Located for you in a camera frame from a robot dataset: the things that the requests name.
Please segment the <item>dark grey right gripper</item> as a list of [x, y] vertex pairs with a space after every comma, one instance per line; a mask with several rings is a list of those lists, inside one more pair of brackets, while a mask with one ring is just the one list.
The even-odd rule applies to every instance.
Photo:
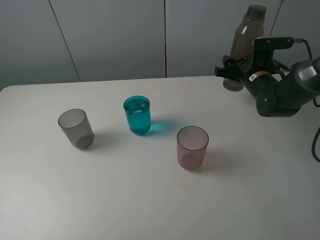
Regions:
[[241, 81], [255, 99], [262, 117], [291, 117], [304, 105], [304, 89], [293, 71], [277, 60], [256, 60], [249, 55], [235, 59], [224, 55], [224, 67], [215, 67], [217, 77]]

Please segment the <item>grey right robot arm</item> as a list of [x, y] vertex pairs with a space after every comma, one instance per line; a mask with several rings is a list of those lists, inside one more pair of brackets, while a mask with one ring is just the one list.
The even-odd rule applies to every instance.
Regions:
[[273, 61], [263, 63], [245, 57], [214, 74], [240, 82], [255, 99], [256, 110], [262, 117], [291, 117], [306, 103], [320, 95], [320, 59], [297, 63], [292, 71], [277, 80], [279, 74]]

